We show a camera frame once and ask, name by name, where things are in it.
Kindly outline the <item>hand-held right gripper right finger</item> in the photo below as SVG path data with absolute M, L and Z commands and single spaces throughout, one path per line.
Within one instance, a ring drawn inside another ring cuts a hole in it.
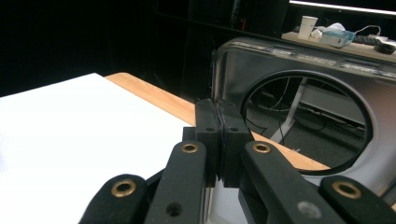
M 225 188 L 238 188 L 241 151 L 253 137 L 237 105 L 220 100 L 217 102 L 217 115 L 220 127 L 219 176 Z

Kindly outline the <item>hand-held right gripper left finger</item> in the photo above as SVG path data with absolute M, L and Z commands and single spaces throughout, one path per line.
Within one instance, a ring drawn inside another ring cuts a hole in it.
M 219 127 L 211 99 L 200 100 L 195 104 L 195 135 L 196 140 L 206 147 L 206 185 L 213 188 L 217 179 Z

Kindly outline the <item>dark phone case round hole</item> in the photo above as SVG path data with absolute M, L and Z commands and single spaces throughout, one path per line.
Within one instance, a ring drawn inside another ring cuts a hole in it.
M 346 176 L 396 202 L 396 61 L 236 38 L 218 50 L 213 96 L 244 106 L 259 87 L 288 78 L 295 81 L 295 105 L 365 130 L 353 157 L 334 168 L 304 168 L 302 174 L 313 183 Z

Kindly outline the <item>white table cover sheet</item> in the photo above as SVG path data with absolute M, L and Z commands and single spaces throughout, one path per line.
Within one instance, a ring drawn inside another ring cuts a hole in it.
M 188 122 L 97 74 L 0 98 L 0 224 L 78 224 L 116 175 L 148 178 Z

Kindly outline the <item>white paper cup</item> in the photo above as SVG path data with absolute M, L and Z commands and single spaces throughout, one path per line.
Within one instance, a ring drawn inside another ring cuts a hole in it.
M 318 19 L 311 16 L 302 16 L 298 37 L 307 39 L 313 31 Z

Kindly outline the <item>blue and white tissue pack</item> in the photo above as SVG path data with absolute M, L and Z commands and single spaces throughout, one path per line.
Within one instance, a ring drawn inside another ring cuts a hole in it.
M 321 32 L 320 43 L 336 48 L 349 45 L 355 38 L 355 33 L 345 29 L 341 23 L 334 23 Z

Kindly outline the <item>small black round object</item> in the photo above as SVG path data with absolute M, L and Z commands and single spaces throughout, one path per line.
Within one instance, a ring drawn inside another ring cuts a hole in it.
M 374 50 L 379 53 L 391 55 L 396 51 L 396 47 L 386 43 L 378 43 L 374 45 Z

